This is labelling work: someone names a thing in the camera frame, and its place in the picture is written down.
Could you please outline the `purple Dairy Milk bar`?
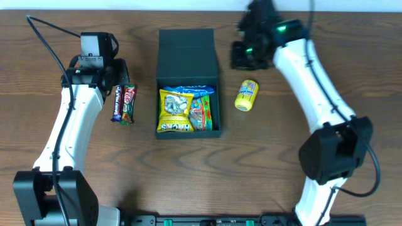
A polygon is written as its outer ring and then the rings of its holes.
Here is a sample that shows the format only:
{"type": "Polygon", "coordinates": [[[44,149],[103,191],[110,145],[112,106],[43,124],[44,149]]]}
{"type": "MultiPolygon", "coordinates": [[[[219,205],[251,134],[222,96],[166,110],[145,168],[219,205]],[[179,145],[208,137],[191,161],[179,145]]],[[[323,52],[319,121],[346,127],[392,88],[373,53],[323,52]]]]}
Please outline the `purple Dairy Milk bar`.
{"type": "Polygon", "coordinates": [[[121,122],[122,119],[122,99],[123,99],[123,85],[117,85],[114,99],[114,110],[112,115],[112,122],[121,122]]]}

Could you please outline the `yellow Mentos bottle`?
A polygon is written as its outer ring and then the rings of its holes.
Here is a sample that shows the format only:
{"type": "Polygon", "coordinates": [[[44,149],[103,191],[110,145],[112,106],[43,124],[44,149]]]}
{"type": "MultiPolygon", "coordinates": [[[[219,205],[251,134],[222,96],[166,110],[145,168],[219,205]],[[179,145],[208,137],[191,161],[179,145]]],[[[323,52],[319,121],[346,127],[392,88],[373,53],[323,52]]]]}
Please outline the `yellow Mentos bottle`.
{"type": "Polygon", "coordinates": [[[259,85],[253,80],[245,80],[242,82],[235,99],[234,105],[241,111],[249,111],[254,105],[259,85]]]}

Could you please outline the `red green chocolate bar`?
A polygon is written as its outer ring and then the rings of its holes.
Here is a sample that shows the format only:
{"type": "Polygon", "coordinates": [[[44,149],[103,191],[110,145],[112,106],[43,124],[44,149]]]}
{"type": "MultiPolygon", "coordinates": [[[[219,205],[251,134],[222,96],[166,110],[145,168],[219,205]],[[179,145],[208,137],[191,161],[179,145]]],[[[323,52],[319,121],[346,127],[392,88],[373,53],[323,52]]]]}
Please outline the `red green chocolate bar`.
{"type": "Polygon", "coordinates": [[[124,87],[121,124],[132,124],[133,123],[133,121],[134,121],[133,120],[133,108],[134,108],[135,98],[136,98],[135,85],[126,85],[124,87]]]}

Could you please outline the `blue Oreo cookie pack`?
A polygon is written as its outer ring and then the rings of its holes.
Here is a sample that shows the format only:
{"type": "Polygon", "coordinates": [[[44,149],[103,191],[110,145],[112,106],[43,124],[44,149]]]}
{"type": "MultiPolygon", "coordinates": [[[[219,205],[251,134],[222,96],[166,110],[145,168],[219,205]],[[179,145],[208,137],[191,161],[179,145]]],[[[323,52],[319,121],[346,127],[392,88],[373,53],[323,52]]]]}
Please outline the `blue Oreo cookie pack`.
{"type": "Polygon", "coordinates": [[[169,92],[178,92],[183,94],[193,94],[195,99],[208,96],[215,92],[213,86],[210,85],[192,85],[192,86],[176,86],[176,87],[163,87],[163,90],[169,92]]]}

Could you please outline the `dark green gift box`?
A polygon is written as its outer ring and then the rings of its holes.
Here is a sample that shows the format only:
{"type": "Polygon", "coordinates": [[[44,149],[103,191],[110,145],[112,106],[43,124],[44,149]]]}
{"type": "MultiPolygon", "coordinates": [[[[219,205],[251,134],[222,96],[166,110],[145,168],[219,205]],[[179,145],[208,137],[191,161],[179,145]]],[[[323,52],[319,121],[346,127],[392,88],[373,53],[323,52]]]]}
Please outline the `dark green gift box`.
{"type": "Polygon", "coordinates": [[[159,30],[156,123],[159,123],[162,88],[209,85],[214,88],[214,93],[210,95],[211,131],[157,132],[155,134],[157,139],[200,139],[221,136],[219,75],[220,66],[212,28],[159,30]]]}

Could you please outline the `Haribo gummy bag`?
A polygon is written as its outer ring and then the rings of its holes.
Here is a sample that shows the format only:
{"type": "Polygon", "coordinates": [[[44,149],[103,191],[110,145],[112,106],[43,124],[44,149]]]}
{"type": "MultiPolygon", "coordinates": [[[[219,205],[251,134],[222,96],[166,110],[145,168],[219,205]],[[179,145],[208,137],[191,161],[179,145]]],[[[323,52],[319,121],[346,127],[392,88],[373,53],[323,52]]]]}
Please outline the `Haribo gummy bag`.
{"type": "Polygon", "coordinates": [[[208,95],[192,100],[188,118],[195,131],[212,130],[210,98],[208,95]]]}

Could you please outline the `yellow Hacks candy bag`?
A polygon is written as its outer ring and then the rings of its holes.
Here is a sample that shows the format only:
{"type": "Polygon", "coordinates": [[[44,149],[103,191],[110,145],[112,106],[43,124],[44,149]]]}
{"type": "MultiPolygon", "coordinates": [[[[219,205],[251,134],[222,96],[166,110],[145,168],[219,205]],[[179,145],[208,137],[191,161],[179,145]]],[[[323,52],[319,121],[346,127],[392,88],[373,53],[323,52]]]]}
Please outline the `yellow Hacks candy bag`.
{"type": "Polygon", "coordinates": [[[157,132],[193,132],[189,112],[193,94],[160,89],[160,116],[157,132]]]}

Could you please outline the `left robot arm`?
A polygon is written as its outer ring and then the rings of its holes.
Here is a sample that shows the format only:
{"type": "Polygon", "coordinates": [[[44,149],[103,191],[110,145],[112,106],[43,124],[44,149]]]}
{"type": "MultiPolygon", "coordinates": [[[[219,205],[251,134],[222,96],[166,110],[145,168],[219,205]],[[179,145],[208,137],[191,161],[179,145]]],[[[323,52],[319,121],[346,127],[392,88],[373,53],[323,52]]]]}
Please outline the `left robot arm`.
{"type": "Polygon", "coordinates": [[[97,115],[115,86],[129,83],[126,62],[111,33],[80,34],[81,54],[61,78],[62,100],[50,138],[13,190],[26,225],[122,225],[120,209],[99,204],[84,177],[85,156],[97,115]]]}

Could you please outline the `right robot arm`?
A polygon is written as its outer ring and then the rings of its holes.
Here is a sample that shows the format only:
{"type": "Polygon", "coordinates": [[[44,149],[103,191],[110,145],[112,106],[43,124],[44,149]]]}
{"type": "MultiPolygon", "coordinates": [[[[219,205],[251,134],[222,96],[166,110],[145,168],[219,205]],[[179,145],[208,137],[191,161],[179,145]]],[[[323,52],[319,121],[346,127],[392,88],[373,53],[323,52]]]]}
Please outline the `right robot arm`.
{"type": "Polygon", "coordinates": [[[365,225],[360,216],[331,216],[344,183],[372,154],[372,123],[357,117],[328,78],[310,36],[312,26],[284,20],[272,1],[251,1],[237,25],[241,41],[231,50],[231,67],[275,67],[286,79],[307,120],[310,137],[298,152],[306,176],[292,216],[272,216],[265,225],[365,225]]]}

